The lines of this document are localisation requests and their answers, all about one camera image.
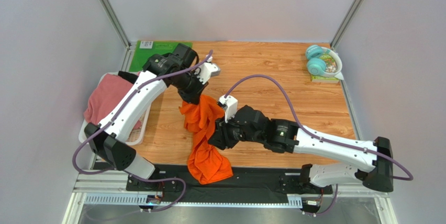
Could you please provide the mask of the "orange t shirt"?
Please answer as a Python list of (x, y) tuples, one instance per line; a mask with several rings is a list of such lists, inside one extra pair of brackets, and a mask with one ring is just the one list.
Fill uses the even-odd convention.
[(184, 128), (192, 134), (192, 149), (187, 160), (187, 168), (192, 177), (202, 185), (232, 177), (229, 160), (208, 143), (215, 133), (215, 121), (225, 115), (217, 101), (210, 96), (201, 95), (197, 105), (183, 102), (179, 110), (185, 117)]

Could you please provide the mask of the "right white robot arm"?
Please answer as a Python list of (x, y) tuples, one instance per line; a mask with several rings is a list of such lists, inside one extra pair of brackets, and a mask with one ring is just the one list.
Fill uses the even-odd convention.
[(231, 118), (215, 121), (215, 132), (208, 143), (231, 149), (238, 142), (256, 142), (275, 153), (324, 156), (335, 164), (305, 164), (300, 172), (304, 185), (326, 187), (333, 184), (361, 183), (364, 187), (389, 193), (394, 190), (390, 140), (350, 140), (318, 132), (285, 119), (269, 119), (261, 111), (245, 105)]

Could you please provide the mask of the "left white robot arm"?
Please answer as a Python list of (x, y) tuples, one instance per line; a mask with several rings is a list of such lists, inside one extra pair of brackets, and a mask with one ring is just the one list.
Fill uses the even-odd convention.
[(197, 104), (208, 79), (200, 77), (202, 67), (211, 64), (212, 51), (196, 62), (198, 54), (180, 43), (172, 53), (155, 54), (148, 58), (132, 88), (118, 105), (98, 124), (89, 123), (85, 128), (92, 152), (111, 167), (134, 177), (149, 179), (155, 166), (125, 143), (136, 122), (152, 102), (169, 86), (177, 88), (188, 103)]

